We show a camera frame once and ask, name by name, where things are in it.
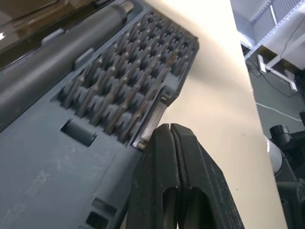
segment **rectangular slot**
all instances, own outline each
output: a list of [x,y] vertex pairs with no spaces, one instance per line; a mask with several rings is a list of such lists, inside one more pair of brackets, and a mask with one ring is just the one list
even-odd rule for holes
[[99,209],[100,211],[107,212],[112,217],[114,217],[114,215],[116,214],[116,208],[106,204],[105,202],[101,201],[100,199],[96,198],[94,200],[94,202],[92,203],[92,206],[94,206],[95,208]]
[[86,223],[91,227],[93,227],[94,229],[106,229],[108,220],[106,220],[104,217],[92,211],[90,212],[90,215],[86,220]]
[[96,138],[96,134],[80,126],[72,120],[66,122],[61,128],[61,131],[76,141],[89,147]]

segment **floor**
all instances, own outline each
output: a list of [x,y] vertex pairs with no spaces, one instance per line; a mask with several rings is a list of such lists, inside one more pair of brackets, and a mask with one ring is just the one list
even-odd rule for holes
[[305,111],[302,95],[292,92],[289,84],[273,73],[262,75],[256,68],[255,57],[246,64],[264,134],[270,138],[269,129],[274,125],[285,125],[291,133],[305,130],[299,116],[301,111]]

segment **white table surface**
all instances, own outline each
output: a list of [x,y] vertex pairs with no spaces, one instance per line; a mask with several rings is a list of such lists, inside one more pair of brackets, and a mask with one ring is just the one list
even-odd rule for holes
[[287,228],[229,0],[147,0],[199,37],[160,123],[193,130],[223,171],[246,229]]

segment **metal shelf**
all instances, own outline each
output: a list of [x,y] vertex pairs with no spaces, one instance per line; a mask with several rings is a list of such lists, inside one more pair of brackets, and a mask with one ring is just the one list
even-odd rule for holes
[[245,22],[245,18],[234,12],[237,30],[242,34],[242,44],[250,49],[245,56],[248,59],[266,40],[274,36],[289,17],[293,15],[305,0],[270,0],[254,17],[252,21]]

